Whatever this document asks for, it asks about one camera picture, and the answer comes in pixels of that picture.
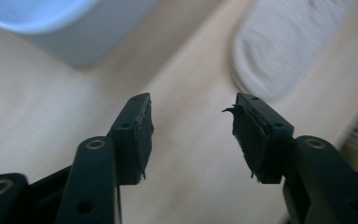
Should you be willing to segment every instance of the wooden table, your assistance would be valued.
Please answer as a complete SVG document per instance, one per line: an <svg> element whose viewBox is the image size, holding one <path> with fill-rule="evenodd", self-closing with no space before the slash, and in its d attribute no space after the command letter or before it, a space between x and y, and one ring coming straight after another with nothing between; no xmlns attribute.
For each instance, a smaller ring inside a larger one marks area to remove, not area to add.
<svg viewBox="0 0 358 224"><path fill-rule="evenodd" d="M231 41L252 1L165 0L104 62L73 68L0 30L0 174L29 181L72 163L126 101L150 92L153 152L122 188L124 223L278 223L281 186L251 179L231 135ZM342 145L358 120L358 13L305 77L271 105L295 135Z"/></svg>

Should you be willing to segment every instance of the beige fabric object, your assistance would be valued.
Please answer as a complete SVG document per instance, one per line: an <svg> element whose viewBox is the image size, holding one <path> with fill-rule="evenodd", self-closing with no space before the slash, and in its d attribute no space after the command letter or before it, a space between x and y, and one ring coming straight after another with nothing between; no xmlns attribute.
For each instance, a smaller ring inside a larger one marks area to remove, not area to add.
<svg viewBox="0 0 358 224"><path fill-rule="evenodd" d="M234 79L264 100L285 94L335 36L353 0L258 0L234 39Z"/></svg>

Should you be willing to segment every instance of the white container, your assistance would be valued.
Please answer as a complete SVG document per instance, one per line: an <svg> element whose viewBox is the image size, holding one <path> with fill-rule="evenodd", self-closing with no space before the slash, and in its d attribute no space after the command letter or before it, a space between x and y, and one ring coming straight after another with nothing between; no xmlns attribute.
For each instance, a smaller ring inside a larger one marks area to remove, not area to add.
<svg viewBox="0 0 358 224"><path fill-rule="evenodd" d="M122 41L159 0L0 0L0 28L71 65L90 65Z"/></svg>

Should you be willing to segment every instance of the wooden surface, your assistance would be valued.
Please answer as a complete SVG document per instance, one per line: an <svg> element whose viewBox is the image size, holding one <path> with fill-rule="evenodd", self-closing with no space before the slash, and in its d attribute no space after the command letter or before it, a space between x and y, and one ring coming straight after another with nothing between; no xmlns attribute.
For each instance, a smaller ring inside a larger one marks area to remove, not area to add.
<svg viewBox="0 0 358 224"><path fill-rule="evenodd" d="M29 181L72 163L126 101L150 92L153 152L141 185L122 188L124 223L278 223L281 186L264 186L235 138L231 40L252 1L165 0L105 62L75 69L0 30L0 174ZM289 94L271 105L336 146L358 120L358 8Z"/></svg>

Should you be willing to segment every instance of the white cup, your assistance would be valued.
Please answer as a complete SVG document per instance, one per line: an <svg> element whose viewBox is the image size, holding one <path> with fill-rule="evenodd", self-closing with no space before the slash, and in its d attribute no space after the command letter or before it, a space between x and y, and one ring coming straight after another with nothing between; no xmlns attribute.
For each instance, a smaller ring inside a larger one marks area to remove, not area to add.
<svg viewBox="0 0 358 224"><path fill-rule="evenodd" d="M0 0L0 28L74 66L122 41L159 0Z"/></svg>

